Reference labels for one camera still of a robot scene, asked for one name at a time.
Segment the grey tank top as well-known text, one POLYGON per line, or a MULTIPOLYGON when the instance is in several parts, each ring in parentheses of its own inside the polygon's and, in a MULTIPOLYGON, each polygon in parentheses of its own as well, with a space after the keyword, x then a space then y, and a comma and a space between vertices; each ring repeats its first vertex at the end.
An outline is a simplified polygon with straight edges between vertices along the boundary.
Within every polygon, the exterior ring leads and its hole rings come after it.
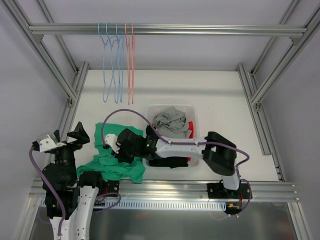
POLYGON ((174 106, 165 108, 153 117, 152 124, 155 129, 166 127, 173 133, 185 132, 189 127, 189 119, 186 113, 176 109, 174 106))

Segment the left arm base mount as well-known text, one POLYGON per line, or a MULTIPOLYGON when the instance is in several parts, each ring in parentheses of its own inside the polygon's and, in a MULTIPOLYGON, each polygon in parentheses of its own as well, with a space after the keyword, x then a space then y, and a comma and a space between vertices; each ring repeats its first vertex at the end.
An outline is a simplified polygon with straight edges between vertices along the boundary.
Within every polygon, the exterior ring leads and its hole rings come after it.
POLYGON ((115 180, 103 181, 102 194, 109 194, 105 197, 117 197, 120 189, 120 182, 115 180))

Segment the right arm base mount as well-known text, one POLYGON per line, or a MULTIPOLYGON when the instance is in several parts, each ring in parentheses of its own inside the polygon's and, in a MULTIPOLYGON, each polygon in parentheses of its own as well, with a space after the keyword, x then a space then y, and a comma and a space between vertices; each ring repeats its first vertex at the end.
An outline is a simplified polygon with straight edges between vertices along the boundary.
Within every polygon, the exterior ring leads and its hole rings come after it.
POLYGON ((252 193, 249 188, 249 184, 243 181, 240 181, 238 190, 229 190, 225 188, 222 180, 219 182, 210 182, 206 185, 206 187, 209 199, 252 199, 252 193))

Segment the light blue hanger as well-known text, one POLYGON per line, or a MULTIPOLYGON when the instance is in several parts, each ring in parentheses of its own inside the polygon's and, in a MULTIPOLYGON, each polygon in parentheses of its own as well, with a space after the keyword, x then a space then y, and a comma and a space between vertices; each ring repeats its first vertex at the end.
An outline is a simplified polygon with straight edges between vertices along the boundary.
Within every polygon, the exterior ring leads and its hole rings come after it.
POLYGON ((110 81, 109 81, 109 95, 111 93, 111 89, 113 88, 113 97, 114 97, 114 102, 115 102, 115 97, 116 97, 116 87, 118 84, 118 65, 117 65, 117 39, 116 39, 116 25, 115 25, 115 34, 111 35, 111 31, 109 30, 109 25, 110 23, 107 22, 105 25, 105 32, 106 32, 106 37, 108 35, 109 37, 109 44, 107 46, 107 57, 109 57, 110 60, 110 71, 111 71, 111 76, 110 76, 110 81))
POLYGON ((124 73, 124 50, 125 50, 125 40, 124 36, 120 35, 119 24, 116 24, 116 41, 117 41, 117 85, 116 85, 116 96, 115 102, 123 102, 123 73, 124 73))
POLYGON ((106 81, 106 58, 107 58, 107 46, 110 42, 108 35, 107 40, 104 39, 101 31, 101 25, 102 23, 99 22, 97 25, 97 32, 98 36, 101 39, 102 45, 103 45, 103 57, 102 57, 102 77, 103 77, 103 90, 102 90, 102 100, 104 103, 108 102, 109 94, 110 94, 110 89, 107 86, 107 81, 106 81))

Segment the pink hanger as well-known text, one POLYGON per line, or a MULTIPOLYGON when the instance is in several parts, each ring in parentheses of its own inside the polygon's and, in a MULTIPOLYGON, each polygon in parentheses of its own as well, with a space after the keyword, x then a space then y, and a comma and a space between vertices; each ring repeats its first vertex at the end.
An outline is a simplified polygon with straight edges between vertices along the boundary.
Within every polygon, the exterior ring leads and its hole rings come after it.
POLYGON ((134 90, 135 90, 135 50, 136 36, 134 34, 134 25, 131 23, 131 103, 134 103, 134 90))
POLYGON ((132 48, 131 48, 131 37, 128 33, 128 25, 124 24, 125 33, 125 45, 126 45, 126 58, 127 58, 127 94, 128 94, 128 105, 131 104, 131 93, 132 93, 132 48))

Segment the green tank top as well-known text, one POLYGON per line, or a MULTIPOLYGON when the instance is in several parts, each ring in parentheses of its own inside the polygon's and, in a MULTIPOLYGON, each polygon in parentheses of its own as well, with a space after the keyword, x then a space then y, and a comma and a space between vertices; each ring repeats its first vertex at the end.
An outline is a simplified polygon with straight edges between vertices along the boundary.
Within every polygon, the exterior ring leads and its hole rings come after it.
POLYGON ((135 183, 143 181, 146 168, 143 165, 142 158, 135 157, 132 163, 118 162, 112 155, 112 149, 104 149, 101 129, 103 134, 119 135, 125 129, 131 130, 133 133, 141 136, 143 131, 133 126, 125 126, 121 124, 106 123, 103 125, 101 122, 95 124, 94 132, 94 148, 97 150, 96 154, 91 153, 91 161, 79 165, 76 168, 77 175, 80 176, 86 171, 96 171, 102 174, 105 181, 120 181, 122 179, 130 179, 135 183))

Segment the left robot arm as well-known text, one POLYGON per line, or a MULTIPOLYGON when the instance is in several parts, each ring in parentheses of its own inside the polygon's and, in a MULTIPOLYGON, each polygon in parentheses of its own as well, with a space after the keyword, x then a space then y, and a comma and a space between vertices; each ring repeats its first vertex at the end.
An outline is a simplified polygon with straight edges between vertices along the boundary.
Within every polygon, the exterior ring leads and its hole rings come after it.
POLYGON ((77 176, 75 151, 90 142, 83 124, 67 133, 73 141, 60 140, 60 132, 39 141, 41 153, 54 155, 54 162, 41 172, 46 214, 55 240, 88 240, 95 199, 104 190, 102 175, 85 171, 77 176))

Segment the black tank top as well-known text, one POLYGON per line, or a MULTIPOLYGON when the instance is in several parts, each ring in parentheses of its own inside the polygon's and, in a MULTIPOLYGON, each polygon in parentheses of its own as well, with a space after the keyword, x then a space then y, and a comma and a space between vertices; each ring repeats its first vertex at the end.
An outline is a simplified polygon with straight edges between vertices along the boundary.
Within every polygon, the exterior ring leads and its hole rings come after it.
MULTIPOLYGON (((170 131, 165 126, 158 127, 157 131, 160 135, 167 137, 167 138, 175 138, 175 139, 188 139, 188 130, 182 131, 179 133, 174 133, 170 131)), ((188 167, 189 161, 191 160, 190 157, 168 157, 168 158, 161 158, 161 159, 154 159, 149 160, 148 163, 151 167, 169 167, 171 169, 174 168, 182 168, 188 167)))

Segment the red tank top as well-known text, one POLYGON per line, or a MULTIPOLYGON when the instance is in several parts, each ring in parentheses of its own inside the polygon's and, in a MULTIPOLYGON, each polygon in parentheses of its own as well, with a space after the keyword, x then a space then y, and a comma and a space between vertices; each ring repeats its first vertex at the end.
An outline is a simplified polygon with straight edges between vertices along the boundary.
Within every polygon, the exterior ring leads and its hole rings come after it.
POLYGON ((193 139, 194 138, 194 124, 192 121, 188 122, 188 138, 193 139))

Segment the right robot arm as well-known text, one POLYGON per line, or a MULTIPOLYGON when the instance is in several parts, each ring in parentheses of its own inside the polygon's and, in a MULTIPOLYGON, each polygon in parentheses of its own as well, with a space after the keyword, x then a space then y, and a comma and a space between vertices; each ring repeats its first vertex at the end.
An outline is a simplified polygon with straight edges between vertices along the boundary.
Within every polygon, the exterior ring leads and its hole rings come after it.
POLYGON ((210 131, 200 138, 169 138, 148 126, 143 137, 126 128, 114 138, 111 147, 118 161, 126 163, 136 157, 148 161, 203 160, 214 173, 221 175, 223 193, 228 198, 233 199, 241 193, 240 178, 236 173, 237 147, 217 132, 210 131))

